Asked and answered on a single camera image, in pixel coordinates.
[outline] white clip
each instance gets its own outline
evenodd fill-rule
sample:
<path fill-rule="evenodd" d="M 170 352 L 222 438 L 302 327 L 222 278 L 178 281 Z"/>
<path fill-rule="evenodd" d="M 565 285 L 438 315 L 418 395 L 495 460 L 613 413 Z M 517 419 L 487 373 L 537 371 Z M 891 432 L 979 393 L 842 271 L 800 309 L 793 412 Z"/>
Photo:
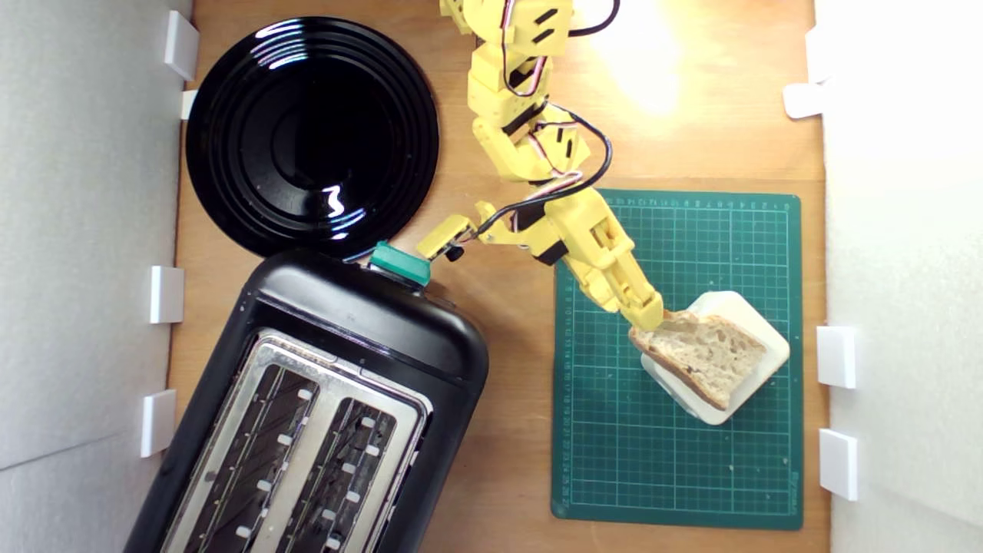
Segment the white clip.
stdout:
<path fill-rule="evenodd" d="M 829 428 L 819 431 L 819 484 L 847 501 L 857 500 L 857 439 Z"/>
<path fill-rule="evenodd" d="M 816 327 L 816 360 L 819 382 L 853 390 L 857 387 L 856 330 L 850 327 Z"/>
<path fill-rule="evenodd" d="M 140 439 L 140 457 L 147 458 L 163 451 L 174 438 L 177 393 L 164 390 L 144 396 L 144 420 Z"/>
<path fill-rule="evenodd" d="M 822 85 L 792 83 L 781 91 L 785 113 L 792 119 L 819 115 L 826 108 L 826 95 Z"/>
<path fill-rule="evenodd" d="M 788 117 L 803 119 L 826 110 L 827 93 L 822 83 L 836 69 L 838 51 L 835 40 L 825 27 L 818 25 L 805 33 L 805 64 L 809 82 L 786 85 L 781 91 Z"/>
<path fill-rule="evenodd" d="M 187 121 L 191 117 L 191 106 L 198 97 L 198 91 L 184 91 L 181 93 L 181 120 Z"/>
<path fill-rule="evenodd" d="M 150 323 L 184 320 L 184 270 L 155 265 L 150 268 Z"/>
<path fill-rule="evenodd" d="M 198 30 L 175 10 L 167 18 L 167 42 L 164 63 L 185 81 L 195 79 L 198 68 Z"/>
<path fill-rule="evenodd" d="M 819 85 L 833 75 L 838 62 L 834 40 L 825 27 L 818 25 L 805 33 L 805 65 L 810 83 Z"/>

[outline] gray wall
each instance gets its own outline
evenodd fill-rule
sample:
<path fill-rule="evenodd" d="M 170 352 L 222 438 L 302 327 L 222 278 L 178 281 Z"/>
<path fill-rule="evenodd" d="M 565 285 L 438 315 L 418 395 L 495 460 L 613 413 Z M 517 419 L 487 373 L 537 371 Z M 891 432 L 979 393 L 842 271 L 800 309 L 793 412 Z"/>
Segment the gray wall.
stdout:
<path fill-rule="evenodd" d="M 983 5 L 817 0 L 831 325 L 855 327 L 859 500 L 834 553 L 983 551 Z"/>
<path fill-rule="evenodd" d="M 119 550 L 158 459 L 141 397 L 170 329 L 181 79 L 160 61 L 191 0 L 0 1 L 0 552 Z"/>

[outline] yellow robotic arm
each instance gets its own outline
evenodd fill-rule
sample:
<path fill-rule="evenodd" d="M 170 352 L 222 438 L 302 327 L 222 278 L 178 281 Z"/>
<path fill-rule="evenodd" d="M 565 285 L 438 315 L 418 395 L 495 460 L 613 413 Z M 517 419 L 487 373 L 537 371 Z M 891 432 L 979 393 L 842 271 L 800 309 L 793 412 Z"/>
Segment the yellow robotic arm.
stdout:
<path fill-rule="evenodd" d="M 476 208 L 477 223 L 452 215 L 417 246 L 426 258 L 463 254 L 463 244 L 527 248 L 540 262 L 562 261 L 592 301 L 650 331 L 663 320 L 663 301 L 632 255 L 634 242 L 592 188 L 610 164 L 610 142 L 579 116 L 549 102 L 552 56 L 572 31 L 573 0 L 439 0 L 442 15 L 484 42 L 471 57 L 468 106 L 472 131 L 502 178 L 534 186 L 522 202 Z M 613 19 L 618 7 L 614 1 Z M 591 177 L 579 170 L 590 155 L 587 128 L 605 143 L 605 163 Z"/>

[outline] wooden table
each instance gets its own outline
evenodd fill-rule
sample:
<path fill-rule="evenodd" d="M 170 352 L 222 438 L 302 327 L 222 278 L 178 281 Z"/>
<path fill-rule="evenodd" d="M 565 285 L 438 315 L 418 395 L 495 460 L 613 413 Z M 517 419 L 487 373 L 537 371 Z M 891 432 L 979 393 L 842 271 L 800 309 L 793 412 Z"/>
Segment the wooden table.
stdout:
<path fill-rule="evenodd" d="M 581 2 L 583 22 L 606 1 Z M 499 183 L 472 139 L 466 105 L 474 38 L 435 0 L 196 0 L 198 77 L 247 33 L 301 15 L 334 15 L 388 34 L 417 59 L 439 103 L 439 170 L 395 245 L 412 248 L 446 215 L 503 205 L 524 189 Z M 797 532 L 559 521 L 549 513 L 552 271 L 514 248 L 477 245 L 434 264 L 446 296 L 481 329 L 491 374 L 430 524 L 423 551 L 827 552 L 830 499 L 819 487 L 816 429 L 827 397 L 815 379 L 825 320 L 824 169 L 817 121 L 783 114 L 781 88 L 805 78 L 806 0 L 626 0 L 607 31 L 571 41 L 556 60 L 552 99 L 614 142 L 604 186 L 794 193 L 802 199 L 805 313 L 805 526 Z M 189 83 L 195 88 L 197 83 Z M 593 143 L 595 152 L 600 150 Z M 183 412 L 239 288 L 258 258 L 226 238 L 181 177 L 177 265 L 185 322 L 174 329 L 169 385 Z"/>

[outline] green cutting mat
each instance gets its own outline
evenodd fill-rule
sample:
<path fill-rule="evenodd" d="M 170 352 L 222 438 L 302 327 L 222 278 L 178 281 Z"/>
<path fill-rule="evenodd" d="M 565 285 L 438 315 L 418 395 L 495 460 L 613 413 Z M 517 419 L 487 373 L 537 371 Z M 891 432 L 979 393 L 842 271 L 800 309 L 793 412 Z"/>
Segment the green cutting mat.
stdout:
<path fill-rule="evenodd" d="M 628 324 L 556 272 L 552 510 L 563 519 L 802 527 L 798 198 L 603 190 L 665 307 L 736 290 L 791 345 L 733 417 L 687 414 L 641 368 Z"/>

